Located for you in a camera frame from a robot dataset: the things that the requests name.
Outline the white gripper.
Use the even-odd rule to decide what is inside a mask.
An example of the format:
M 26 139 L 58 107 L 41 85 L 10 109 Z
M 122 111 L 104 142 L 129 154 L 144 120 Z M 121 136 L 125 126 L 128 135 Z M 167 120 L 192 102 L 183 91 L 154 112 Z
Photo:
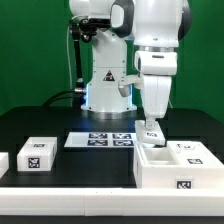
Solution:
M 152 130 L 155 128 L 155 120 L 163 118 L 167 110 L 172 77 L 177 72 L 177 53 L 138 50 L 134 65 L 142 80 L 145 126 Z

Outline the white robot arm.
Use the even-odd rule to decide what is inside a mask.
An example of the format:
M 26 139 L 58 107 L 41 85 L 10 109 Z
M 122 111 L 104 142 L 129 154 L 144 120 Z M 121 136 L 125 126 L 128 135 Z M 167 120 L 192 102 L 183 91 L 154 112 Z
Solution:
M 92 45 L 92 78 L 82 109 L 98 116 L 135 110 L 131 88 L 140 90 L 153 130 L 167 110 L 177 48 L 188 32 L 188 0 L 69 0 L 76 43 Z

